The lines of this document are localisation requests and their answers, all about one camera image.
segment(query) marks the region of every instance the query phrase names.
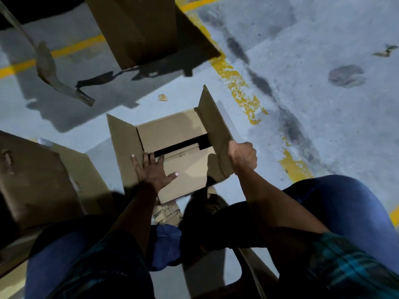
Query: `plaid shirt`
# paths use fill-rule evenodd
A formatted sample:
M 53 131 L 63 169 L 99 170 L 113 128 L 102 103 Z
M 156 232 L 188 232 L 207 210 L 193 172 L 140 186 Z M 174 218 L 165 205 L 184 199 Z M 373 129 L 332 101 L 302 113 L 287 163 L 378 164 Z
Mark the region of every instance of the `plaid shirt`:
M 278 298 L 399 298 L 399 276 L 345 238 L 325 233 L 279 280 Z M 84 253 L 48 298 L 153 298 L 133 236 L 114 232 Z

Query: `hand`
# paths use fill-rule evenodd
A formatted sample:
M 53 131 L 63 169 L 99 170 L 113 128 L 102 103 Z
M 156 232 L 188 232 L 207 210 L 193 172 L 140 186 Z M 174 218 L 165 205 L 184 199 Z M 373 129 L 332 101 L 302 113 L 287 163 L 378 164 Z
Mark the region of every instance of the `hand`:
M 143 155 L 143 167 L 141 167 L 137 158 L 132 155 L 133 167 L 136 170 L 138 181 L 152 185 L 156 193 L 179 176 L 177 172 L 171 173 L 168 176 L 165 175 L 164 158 L 165 156 L 163 155 L 159 156 L 158 162 L 156 162 L 154 153 L 150 153 L 150 157 L 148 158 L 148 153 L 145 152 Z
M 233 168 L 239 164 L 245 163 L 255 169 L 257 166 L 256 150 L 251 143 L 237 143 L 236 141 L 229 142 L 227 151 Z

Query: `jeans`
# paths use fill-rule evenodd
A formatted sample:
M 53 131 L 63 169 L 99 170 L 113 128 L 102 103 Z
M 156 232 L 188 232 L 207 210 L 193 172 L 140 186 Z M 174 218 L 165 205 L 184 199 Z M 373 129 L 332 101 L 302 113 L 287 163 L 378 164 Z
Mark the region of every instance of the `jeans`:
M 330 231 L 346 237 L 399 273 L 398 234 L 381 202 L 363 183 L 351 177 L 329 175 L 299 181 L 284 192 L 300 202 Z M 45 298 L 62 281 L 77 258 L 100 240 L 112 224 L 113 220 L 106 216 L 90 215 L 46 229 L 29 257 L 25 298 Z M 177 228 L 169 227 L 163 231 L 152 227 L 146 254 L 152 261 L 146 261 L 147 265 L 160 262 L 159 256 L 171 258 L 162 260 L 162 266 L 176 265 L 180 248 L 175 246 L 179 244 L 180 234 Z M 210 216 L 202 224 L 198 237 L 202 245 L 211 250 L 265 247 L 245 201 Z

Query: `forearm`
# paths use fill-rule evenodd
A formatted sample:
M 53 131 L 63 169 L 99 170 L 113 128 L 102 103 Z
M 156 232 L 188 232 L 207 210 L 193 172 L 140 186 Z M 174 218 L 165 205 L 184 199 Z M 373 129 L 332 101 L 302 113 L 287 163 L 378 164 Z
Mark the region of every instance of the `forearm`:
M 151 185 L 141 184 L 136 196 L 118 217 L 108 234 L 118 230 L 131 233 L 145 255 L 151 228 L 156 192 Z
M 315 233 L 328 231 L 312 213 L 264 180 L 247 163 L 237 161 L 234 170 L 258 226 L 288 227 Z

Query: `gray floor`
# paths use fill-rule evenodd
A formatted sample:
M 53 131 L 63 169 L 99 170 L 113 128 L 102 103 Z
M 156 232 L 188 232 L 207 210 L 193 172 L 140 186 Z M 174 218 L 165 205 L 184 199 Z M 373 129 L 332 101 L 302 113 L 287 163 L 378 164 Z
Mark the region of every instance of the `gray floor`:
M 399 205 L 399 50 L 390 57 L 372 54 L 399 45 L 398 10 L 399 0 L 220 0 L 190 13 L 247 82 L 246 94 L 267 110 L 257 110 L 257 125 L 195 46 L 113 77 L 118 65 L 99 43 L 56 59 L 59 78 L 71 86 L 108 73 L 108 83 L 82 88 L 97 99 L 93 108 L 61 96 L 28 69 L 0 79 L 0 130 L 88 151 L 108 186 L 121 191 L 105 114 L 144 123 L 197 106 L 206 84 L 235 139 L 254 143 L 257 171 L 272 184 L 282 189 L 292 183 L 281 165 L 287 150 L 314 176 L 361 180 L 391 212 Z M 100 34 L 86 5 L 26 29 L 51 49 Z M 33 57 L 12 29 L 0 32 L 0 46 L 1 67 Z M 193 75 L 185 76 L 190 70 Z M 168 102 L 158 101 L 159 94 Z M 229 204 L 244 200 L 235 176 L 216 188 Z M 182 209 L 187 199 L 178 201 Z M 256 252 L 277 272 L 266 249 Z M 171 267 L 152 278 L 157 298 L 190 298 L 236 281 L 240 272 L 233 252 L 225 250 L 187 271 Z

